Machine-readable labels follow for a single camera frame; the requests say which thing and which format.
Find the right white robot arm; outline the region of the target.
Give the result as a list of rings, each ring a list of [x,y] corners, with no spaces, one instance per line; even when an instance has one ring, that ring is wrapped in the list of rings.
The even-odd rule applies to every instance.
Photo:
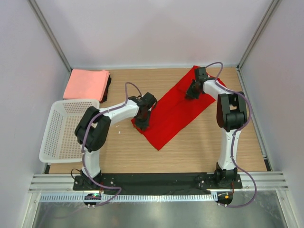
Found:
[[[194,70],[195,78],[186,92],[186,98],[198,99],[210,95],[217,101],[216,121],[222,129],[221,151],[212,180],[219,188],[226,188],[237,180],[236,155],[241,128],[247,123],[244,94],[234,92],[208,75],[205,67]]]

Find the red t-shirt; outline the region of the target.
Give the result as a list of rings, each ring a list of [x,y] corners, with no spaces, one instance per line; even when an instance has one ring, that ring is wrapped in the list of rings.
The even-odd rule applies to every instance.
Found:
[[[193,66],[158,100],[151,112],[149,127],[145,131],[135,127],[155,149],[161,150],[177,133],[215,102],[215,99],[207,94],[201,94],[198,99],[193,100],[186,98],[186,91],[195,79],[195,70],[198,68]]]

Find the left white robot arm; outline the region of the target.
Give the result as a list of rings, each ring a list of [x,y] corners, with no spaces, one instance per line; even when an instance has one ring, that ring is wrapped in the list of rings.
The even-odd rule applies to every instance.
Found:
[[[137,129],[149,128],[152,110],[157,99],[151,93],[130,96],[125,102],[108,108],[89,107],[75,129],[77,142],[81,145],[82,169],[74,179],[73,190],[97,190],[102,184],[99,164],[100,149],[106,142],[113,124],[133,118]]]

